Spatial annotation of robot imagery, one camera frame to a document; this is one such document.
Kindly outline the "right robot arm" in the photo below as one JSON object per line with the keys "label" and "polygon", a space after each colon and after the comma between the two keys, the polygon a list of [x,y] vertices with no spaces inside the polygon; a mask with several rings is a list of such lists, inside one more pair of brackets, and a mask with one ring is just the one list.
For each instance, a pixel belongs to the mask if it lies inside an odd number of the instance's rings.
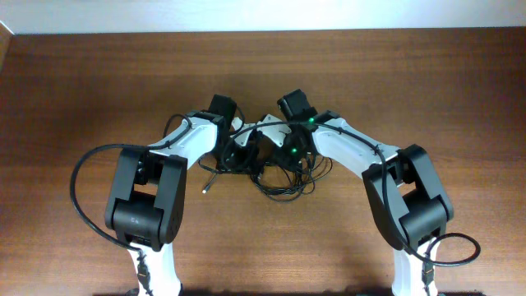
{"label": "right robot arm", "polygon": [[277,102],[287,127],[280,144],[290,157],[313,152],[342,164],[364,183],[373,219],[394,252],[394,295],[436,295],[436,247],[454,207],[427,152],[386,145],[337,113],[319,113],[301,90]]}

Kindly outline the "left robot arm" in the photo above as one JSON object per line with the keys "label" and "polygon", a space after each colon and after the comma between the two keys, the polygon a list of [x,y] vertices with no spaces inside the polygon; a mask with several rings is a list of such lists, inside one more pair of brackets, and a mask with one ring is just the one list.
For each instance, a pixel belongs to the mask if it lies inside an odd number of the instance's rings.
{"label": "left robot arm", "polygon": [[179,295],[173,240],[183,217],[187,171],[212,154],[221,173],[243,173],[251,156],[234,156],[231,137],[243,129],[237,103],[214,95],[210,107],[183,115],[181,125],[152,145],[122,149],[104,222],[134,261],[138,288],[132,295]]}

